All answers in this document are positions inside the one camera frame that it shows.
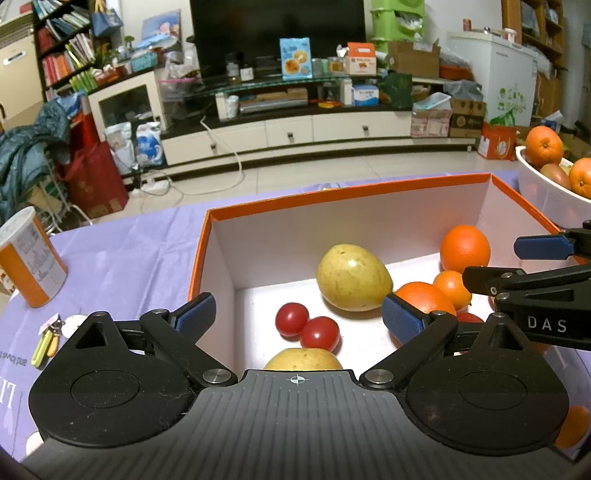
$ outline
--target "white bowl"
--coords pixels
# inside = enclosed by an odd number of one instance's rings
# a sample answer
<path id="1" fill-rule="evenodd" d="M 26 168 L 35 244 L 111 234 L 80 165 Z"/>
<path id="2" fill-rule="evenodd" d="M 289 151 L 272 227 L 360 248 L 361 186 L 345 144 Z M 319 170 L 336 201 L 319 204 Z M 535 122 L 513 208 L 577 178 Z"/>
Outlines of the white bowl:
<path id="1" fill-rule="evenodd" d="M 591 220 L 591 200 L 544 177 L 527 163 L 524 154 L 525 147 L 517 147 L 519 191 L 528 202 L 562 228 L 581 228 L 585 220 Z M 572 163 L 563 158 L 560 165 Z"/>

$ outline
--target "table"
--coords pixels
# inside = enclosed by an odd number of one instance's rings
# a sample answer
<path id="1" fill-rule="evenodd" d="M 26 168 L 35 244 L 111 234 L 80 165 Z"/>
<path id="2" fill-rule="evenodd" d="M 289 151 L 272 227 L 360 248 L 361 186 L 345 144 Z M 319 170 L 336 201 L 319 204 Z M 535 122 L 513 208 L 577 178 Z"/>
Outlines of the table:
<path id="1" fill-rule="evenodd" d="M 517 172 L 494 172 L 517 189 Z M 174 310 L 187 301 L 197 243 L 208 209 L 324 188 L 349 187 L 397 179 L 317 184 L 171 208 L 60 233 L 51 238 L 68 266 L 61 291 L 39 309 L 15 296 L 0 317 L 0 445 L 14 458 L 25 457 L 25 444 L 36 431 L 28 411 L 28 392 L 40 371 L 30 359 L 39 327 L 52 315 L 106 310 L 115 320 Z"/>

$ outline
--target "tile floor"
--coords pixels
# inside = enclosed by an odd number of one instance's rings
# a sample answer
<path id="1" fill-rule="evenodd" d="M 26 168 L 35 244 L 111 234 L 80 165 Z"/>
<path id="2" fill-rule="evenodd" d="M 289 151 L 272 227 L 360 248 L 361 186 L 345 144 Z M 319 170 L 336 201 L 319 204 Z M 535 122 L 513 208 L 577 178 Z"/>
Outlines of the tile floor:
<path id="1" fill-rule="evenodd" d="M 173 189 L 163 196 L 143 195 L 140 198 L 131 198 L 125 210 L 102 217 L 99 222 L 155 212 L 178 205 L 306 187 L 316 183 L 338 183 L 443 172 L 513 170 L 516 167 L 517 164 L 513 162 L 484 160 L 475 152 L 394 153 L 300 161 L 245 170 L 244 178 L 238 185 L 215 193 L 195 195 L 231 186 L 236 180 L 236 173 L 176 181 L 174 184 L 180 190 L 191 195 L 182 196 Z"/>

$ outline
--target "white refrigerator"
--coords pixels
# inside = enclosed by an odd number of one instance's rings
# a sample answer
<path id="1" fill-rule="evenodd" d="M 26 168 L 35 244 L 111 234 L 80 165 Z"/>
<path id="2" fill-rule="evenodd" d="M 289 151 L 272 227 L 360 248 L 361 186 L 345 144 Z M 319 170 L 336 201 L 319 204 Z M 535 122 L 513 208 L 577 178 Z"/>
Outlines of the white refrigerator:
<path id="1" fill-rule="evenodd" d="M 477 32 L 448 32 L 447 46 L 472 62 L 486 102 L 485 121 L 513 110 L 516 125 L 530 125 L 538 70 L 535 51 Z"/>

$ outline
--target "black tv screen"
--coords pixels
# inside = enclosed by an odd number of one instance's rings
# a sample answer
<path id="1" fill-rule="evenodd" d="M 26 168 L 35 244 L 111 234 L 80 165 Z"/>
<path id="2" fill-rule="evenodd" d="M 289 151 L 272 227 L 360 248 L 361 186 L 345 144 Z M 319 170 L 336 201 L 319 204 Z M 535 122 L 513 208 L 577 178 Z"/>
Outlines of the black tv screen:
<path id="1" fill-rule="evenodd" d="M 228 53 L 279 58 L 280 38 L 309 37 L 314 58 L 365 41 L 363 0 L 191 0 L 191 13 L 205 76 L 224 73 Z"/>

